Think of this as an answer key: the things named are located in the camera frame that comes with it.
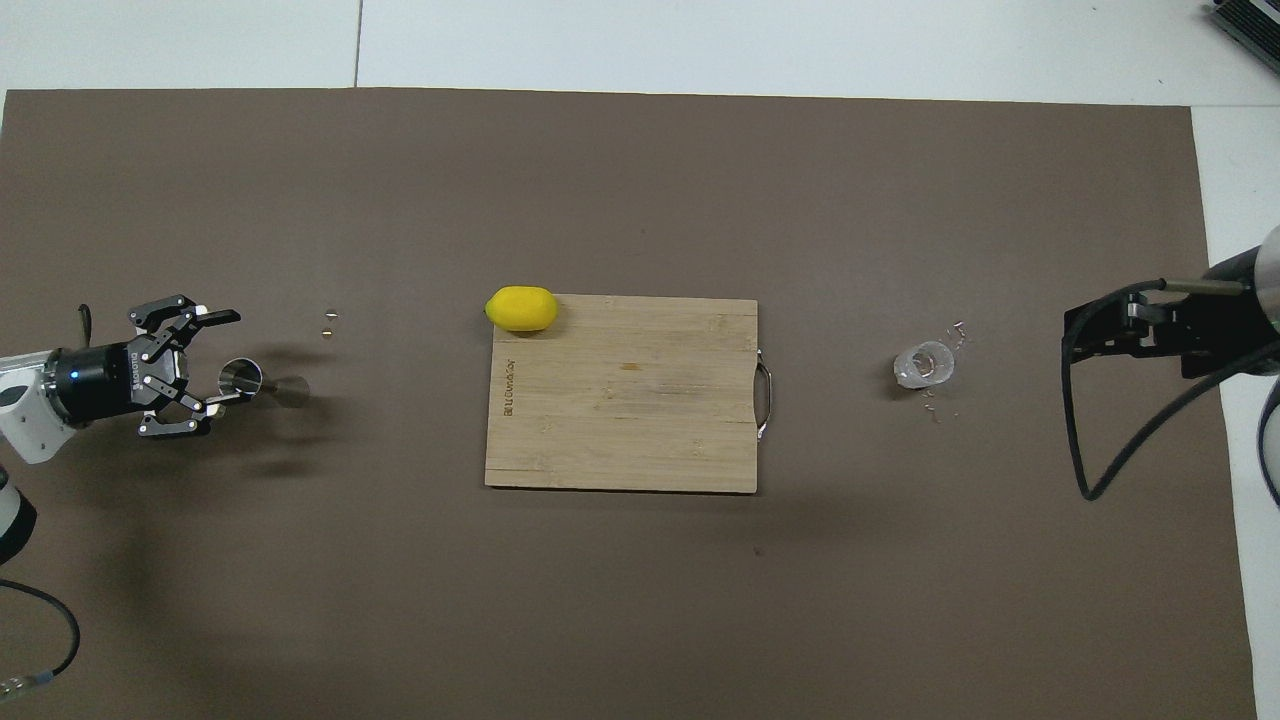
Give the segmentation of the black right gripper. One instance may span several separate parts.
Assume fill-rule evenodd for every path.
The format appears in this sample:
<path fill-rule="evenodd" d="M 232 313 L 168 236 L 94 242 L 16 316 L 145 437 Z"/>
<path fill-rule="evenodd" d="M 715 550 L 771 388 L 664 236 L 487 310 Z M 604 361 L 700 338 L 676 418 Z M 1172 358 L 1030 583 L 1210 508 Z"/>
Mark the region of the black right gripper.
<path fill-rule="evenodd" d="M 1180 301 L 1152 304 L 1146 293 L 1114 292 L 1062 314 L 1062 347 L 1069 357 L 1129 354 L 1137 346 L 1137 322 L 1147 327 L 1153 351 L 1181 355 L 1181 377 L 1196 379 L 1222 370 L 1266 345 L 1266 314 L 1256 293 L 1248 250 L 1210 268 L 1203 281 L 1234 281 L 1236 295 L 1189 293 Z"/>

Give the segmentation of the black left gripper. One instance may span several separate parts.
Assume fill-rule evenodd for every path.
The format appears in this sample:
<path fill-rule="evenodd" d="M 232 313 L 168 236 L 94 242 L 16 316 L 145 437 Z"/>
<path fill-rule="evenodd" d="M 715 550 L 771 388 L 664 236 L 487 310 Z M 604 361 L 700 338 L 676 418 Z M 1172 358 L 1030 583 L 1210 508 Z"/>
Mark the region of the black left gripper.
<path fill-rule="evenodd" d="M 247 404 L 242 389 L 198 398 L 186 392 L 186 350 L 205 328 L 241 320 L 233 309 L 209 310 L 178 293 L 133 306 L 128 318 L 138 336 L 87 348 L 58 348 L 47 359 L 47 398 L 65 423 L 91 423 L 142 413 L 137 434 L 148 439 L 206 436 L 229 406 Z M 166 419 L 166 407 L 184 416 Z"/>

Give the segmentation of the steel jigger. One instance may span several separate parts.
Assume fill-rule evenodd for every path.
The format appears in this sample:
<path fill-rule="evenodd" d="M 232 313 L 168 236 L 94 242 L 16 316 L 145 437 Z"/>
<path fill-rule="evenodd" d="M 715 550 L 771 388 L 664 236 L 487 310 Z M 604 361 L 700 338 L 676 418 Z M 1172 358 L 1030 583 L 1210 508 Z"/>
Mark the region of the steel jigger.
<path fill-rule="evenodd" d="M 236 357 L 227 363 L 218 377 L 218 391 L 227 402 L 265 398 L 285 409 L 302 407 L 311 397 L 310 384 L 303 377 L 276 378 L 251 357 Z"/>

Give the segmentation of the clear plastic cup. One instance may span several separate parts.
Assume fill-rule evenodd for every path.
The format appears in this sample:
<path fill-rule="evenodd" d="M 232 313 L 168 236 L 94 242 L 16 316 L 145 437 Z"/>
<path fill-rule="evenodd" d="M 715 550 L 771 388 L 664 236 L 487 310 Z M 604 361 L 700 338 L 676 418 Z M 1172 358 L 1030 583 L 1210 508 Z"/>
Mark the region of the clear plastic cup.
<path fill-rule="evenodd" d="M 900 352 L 892 363 L 893 378 L 905 389 L 925 389 L 954 378 L 956 356 L 951 346 L 927 341 Z"/>

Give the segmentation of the yellow lemon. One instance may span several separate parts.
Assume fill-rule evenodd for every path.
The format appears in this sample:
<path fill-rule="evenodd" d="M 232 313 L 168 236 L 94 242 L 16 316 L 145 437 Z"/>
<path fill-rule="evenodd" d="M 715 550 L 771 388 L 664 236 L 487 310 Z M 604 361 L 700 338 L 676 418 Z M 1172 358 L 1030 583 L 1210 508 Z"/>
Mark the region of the yellow lemon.
<path fill-rule="evenodd" d="M 509 284 L 493 293 L 484 305 L 484 313 L 499 329 L 529 333 L 549 328 L 559 315 L 559 304 L 547 288 Z"/>

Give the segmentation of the grey ridged device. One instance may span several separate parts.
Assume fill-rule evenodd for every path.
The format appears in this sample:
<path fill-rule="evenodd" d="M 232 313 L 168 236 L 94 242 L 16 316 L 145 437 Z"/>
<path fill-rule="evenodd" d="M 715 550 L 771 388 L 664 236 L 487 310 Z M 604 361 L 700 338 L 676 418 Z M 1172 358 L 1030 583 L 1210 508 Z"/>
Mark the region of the grey ridged device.
<path fill-rule="evenodd" d="M 1210 0 L 1211 20 L 1280 76 L 1280 0 Z"/>

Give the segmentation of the wooden cutting board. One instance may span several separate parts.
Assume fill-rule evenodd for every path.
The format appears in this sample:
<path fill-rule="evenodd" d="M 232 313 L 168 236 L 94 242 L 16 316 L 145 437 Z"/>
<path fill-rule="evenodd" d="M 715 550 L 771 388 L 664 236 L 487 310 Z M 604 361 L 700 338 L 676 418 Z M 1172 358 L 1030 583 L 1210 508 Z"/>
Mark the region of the wooden cutting board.
<path fill-rule="evenodd" d="M 494 329 L 485 484 L 754 495 L 768 415 L 750 299 L 562 293 L 538 332 Z"/>

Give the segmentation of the brown table mat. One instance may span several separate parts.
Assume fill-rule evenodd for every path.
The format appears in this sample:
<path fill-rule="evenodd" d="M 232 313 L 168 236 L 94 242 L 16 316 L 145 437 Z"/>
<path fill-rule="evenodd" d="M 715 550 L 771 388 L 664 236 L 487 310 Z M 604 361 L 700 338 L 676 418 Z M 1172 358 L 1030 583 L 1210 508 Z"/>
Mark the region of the brown table mat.
<path fill-rule="evenodd" d="M 193 383 L 311 397 L 0 447 L 40 511 L 3 573 L 83 626 L 0 720 L 1254 720 L 1220 402 L 1093 503 L 1062 430 L 1064 311 L 1206 266 L 1185 108 L 10 92 L 0 354 L 186 293 L 243 316 Z M 755 299 L 759 492 L 485 487 L 525 283 Z"/>

